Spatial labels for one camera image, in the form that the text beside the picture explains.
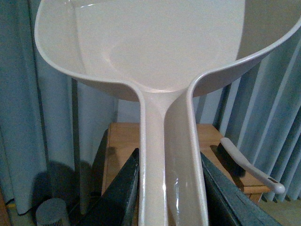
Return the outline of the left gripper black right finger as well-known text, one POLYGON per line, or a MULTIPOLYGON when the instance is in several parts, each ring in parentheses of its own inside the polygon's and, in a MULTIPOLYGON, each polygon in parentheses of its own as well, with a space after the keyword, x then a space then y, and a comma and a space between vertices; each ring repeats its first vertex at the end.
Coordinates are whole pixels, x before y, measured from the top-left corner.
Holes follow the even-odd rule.
POLYGON ((206 186, 209 225, 281 225, 243 194, 204 154, 201 154, 201 160, 206 186))

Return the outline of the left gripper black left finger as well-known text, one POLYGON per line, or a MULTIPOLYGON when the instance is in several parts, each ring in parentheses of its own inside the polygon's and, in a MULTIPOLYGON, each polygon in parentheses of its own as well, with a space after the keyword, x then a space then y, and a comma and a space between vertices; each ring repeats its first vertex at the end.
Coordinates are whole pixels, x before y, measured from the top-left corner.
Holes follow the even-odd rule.
POLYGON ((136 148, 104 194, 83 218, 85 226, 130 226, 139 181, 139 149, 136 148))

